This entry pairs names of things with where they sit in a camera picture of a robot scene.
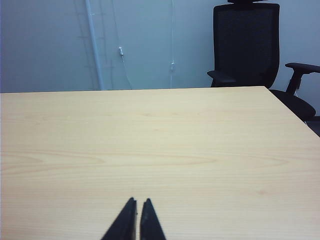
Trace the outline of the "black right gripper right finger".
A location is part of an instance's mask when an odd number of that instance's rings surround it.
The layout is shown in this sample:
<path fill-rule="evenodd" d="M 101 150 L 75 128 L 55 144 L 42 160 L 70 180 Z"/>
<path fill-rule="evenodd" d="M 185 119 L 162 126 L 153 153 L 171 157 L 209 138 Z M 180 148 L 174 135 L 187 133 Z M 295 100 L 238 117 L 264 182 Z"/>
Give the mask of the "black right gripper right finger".
<path fill-rule="evenodd" d="M 165 240 L 165 234 L 150 198 L 143 203 L 139 236 L 141 240 Z"/>

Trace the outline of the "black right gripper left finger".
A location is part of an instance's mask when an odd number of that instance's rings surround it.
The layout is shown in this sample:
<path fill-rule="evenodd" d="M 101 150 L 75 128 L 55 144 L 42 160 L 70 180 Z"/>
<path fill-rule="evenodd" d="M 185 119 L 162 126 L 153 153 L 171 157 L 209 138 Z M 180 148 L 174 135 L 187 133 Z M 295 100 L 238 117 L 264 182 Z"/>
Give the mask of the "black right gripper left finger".
<path fill-rule="evenodd" d="M 137 201 L 128 199 L 116 219 L 101 238 L 102 240 L 135 240 L 137 225 Z"/>

